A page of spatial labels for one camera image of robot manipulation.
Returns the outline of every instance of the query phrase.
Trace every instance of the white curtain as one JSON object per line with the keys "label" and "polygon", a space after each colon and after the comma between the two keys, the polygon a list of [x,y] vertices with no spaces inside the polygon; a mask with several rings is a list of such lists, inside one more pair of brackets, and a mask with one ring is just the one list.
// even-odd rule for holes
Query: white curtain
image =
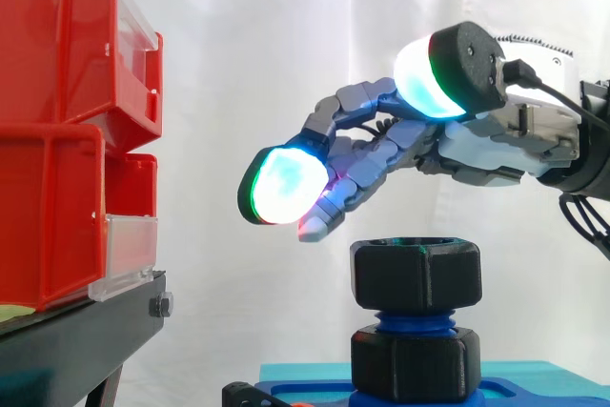
{"label": "white curtain", "polygon": [[358,239],[453,235],[481,248],[484,298],[457,313],[484,359],[545,359],[610,382],[610,262],[535,180],[482,190],[395,173],[322,243],[255,227],[236,208],[256,152],[295,134],[322,97],[392,74],[411,40],[464,19],[575,51],[610,77],[610,0],[135,0],[165,37],[158,268],[174,315],[125,365],[118,406],[214,406],[268,362],[346,361],[373,323],[352,299]]}

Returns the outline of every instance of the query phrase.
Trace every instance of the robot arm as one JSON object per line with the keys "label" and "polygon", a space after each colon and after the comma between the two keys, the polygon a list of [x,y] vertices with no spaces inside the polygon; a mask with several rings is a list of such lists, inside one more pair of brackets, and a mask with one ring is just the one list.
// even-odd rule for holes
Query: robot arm
{"label": "robot arm", "polygon": [[[553,91],[580,103],[566,106]],[[514,185],[529,173],[610,200],[607,93],[579,82],[569,51],[461,23],[405,47],[394,79],[322,99],[300,134],[256,157],[239,208],[258,224],[299,220],[299,239],[318,241],[400,168],[475,186]],[[377,130],[364,124],[380,113],[390,118]],[[352,128],[374,138],[336,136]]]}

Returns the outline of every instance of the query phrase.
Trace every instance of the black hexagonal nut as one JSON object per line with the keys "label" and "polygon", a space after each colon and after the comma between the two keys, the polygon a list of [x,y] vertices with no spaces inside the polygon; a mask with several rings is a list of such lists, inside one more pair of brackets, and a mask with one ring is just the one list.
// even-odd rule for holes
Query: black hexagonal nut
{"label": "black hexagonal nut", "polygon": [[480,384],[480,349],[474,331],[454,329],[450,337],[360,329],[352,336],[354,386],[398,403],[464,401]]}
{"label": "black hexagonal nut", "polygon": [[482,297],[477,245],[459,238],[384,238],[356,242],[352,291],[360,307],[434,315]]}

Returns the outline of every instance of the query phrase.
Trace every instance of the red storage bin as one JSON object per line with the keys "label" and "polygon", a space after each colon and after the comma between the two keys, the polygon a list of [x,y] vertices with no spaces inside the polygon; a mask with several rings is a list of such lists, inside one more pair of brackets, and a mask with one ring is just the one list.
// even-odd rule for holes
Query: red storage bin
{"label": "red storage bin", "polygon": [[[152,269],[156,160],[104,153],[95,126],[0,125],[0,305],[44,310],[86,295],[88,286],[91,295],[92,282],[103,298],[109,284],[111,295],[128,289],[125,274]],[[110,212],[126,215],[113,218],[129,225],[112,229]],[[112,231],[123,249],[109,249]],[[120,285],[110,281],[119,277]]]}
{"label": "red storage bin", "polygon": [[0,0],[0,123],[98,126],[125,153],[161,135],[163,41],[132,0]]}

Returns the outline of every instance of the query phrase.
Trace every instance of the black metal shelf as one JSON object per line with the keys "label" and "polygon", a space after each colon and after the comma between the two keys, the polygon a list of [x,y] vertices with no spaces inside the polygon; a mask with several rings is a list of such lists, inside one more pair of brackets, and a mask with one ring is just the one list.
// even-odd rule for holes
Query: black metal shelf
{"label": "black metal shelf", "polygon": [[163,327],[165,273],[106,302],[84,300],[0,325],[0,405],[113,405],[122,364]]}

